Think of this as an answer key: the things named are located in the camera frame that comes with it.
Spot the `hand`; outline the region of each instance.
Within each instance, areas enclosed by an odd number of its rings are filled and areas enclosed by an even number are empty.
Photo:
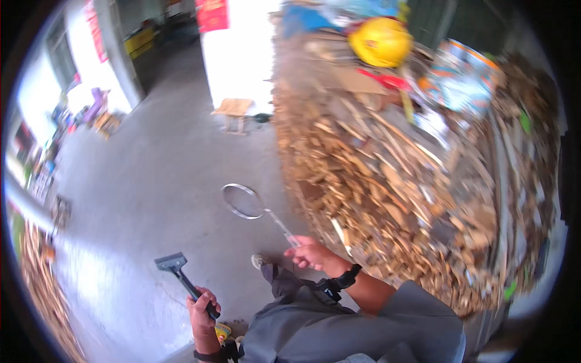
[[[344,264],[342,261],[346,262],[312,237],[295,236],[295,238],[301,246],[297,249],[289,248],[284,255],[292,257],[292,261],[300,268],[310,265],[317,271],[325,271],[329,275],[329,265]]]
[[[221,307],[218,302],[216,302],[216,295],[214,295],[210,290],[205,287],[194,286],[198,291],[202,293],[197,301],[188,295],[186,299],[186,306],[189,312],[189,321],[192,324],[192,333],[194,336],[202,335],[211,331],[214,333],[214,327],[216,326],[216,321],[208,315],[206,307],[208,304],[212,304],[216,307],[216,311],[220,312]]]

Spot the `pile of wood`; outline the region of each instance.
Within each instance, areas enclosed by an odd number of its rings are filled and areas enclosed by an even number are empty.
[[[279,17],[273,122],[313,232],[369,274],[394,286],[414,280],[460,316],[497,307],[518,253],[515,237],[498,238],[499,206],[514,194],[498,191],[510,176],[496,126],[442,109],[443,130],[409,123],[400,92],[357,68],[393,70],[358,61],[332,31],[284,39]]]
[[[54,249],[47,245],[44,233],[29,222],[20,237],[20,248],[22,275],[34,305],[70,359],[85,362],[69,324],[66,299],[50,268]]]
[[[505,213],[499,240],[506,241],[500,271],[507,266],[506,280],[517,291],[534,287],[542,268],[537,268],[541,244],[554,225],[559,132],[557,87],[546,72],[533,69],[522,56],[513,54],[501,64],[505,80],[492,101],[490,113],[499,148],[499,167],[504,172]]]

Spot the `black scraper handle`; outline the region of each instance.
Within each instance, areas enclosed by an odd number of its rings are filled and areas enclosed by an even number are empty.
[[[182,285],[186,288],[186,290],[189,292],[189,294],[193,297],[194,301],[197,301],[200,296],[202,296],[202,294],[200,293],[200,291],[198,291],[198,289],[196,289],[192,283],[188,280],[188,278],[186,276],[184,276],[184,274],[180,274],[178,277],[178,280],[181,281]],[[206,307],[206,311],[208,312],[208,315],[210,316],[210,318],[217,320],[220,317],[220,313],[216,311],[216,307],[214,305],[212,305],[212,303],[208,303],[208,306]]]

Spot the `black watch strap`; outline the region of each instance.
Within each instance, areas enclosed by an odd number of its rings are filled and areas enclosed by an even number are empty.
[[[202,362],[212,362],[212,363],[228,363],[228,359],[232,359],[234,363],[238,363],[238,348],[236,347],[236,342],[233,340],[227,340],[224,346],[220,347],[216,353],[212,354],[202,354],[197,350],[193,351],[193,357],[198,361]]]
[[[346,271],[343,275],[334,279],[341,290],[347,289],[349,286],[355,283],[355,276],[361,271],[360,264],[354,264],[349,271]]]
[[[349,271],[334,279],[321,279],[317,284],[317,289],[323,291],[327,296],[335,301],[341,300],[339,292],[347,289],[355,283],[355,276],[361,271],[360,264],[354,264]]]
[[[198,361],[202,362],[212,362],[212,363],[228,362],[228,357],[224,356],[223,350],[218,350],[216,353],[213,354],[202,354],[195,350],[193,351],[193,357],[196,358]]]

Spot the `yellow hard hat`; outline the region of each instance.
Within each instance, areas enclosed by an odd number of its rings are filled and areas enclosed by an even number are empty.
[[[374,17],[349,35],[349,45],[362,61],[377,67],[397,67],[411,50],[414,37],[400,21]]]

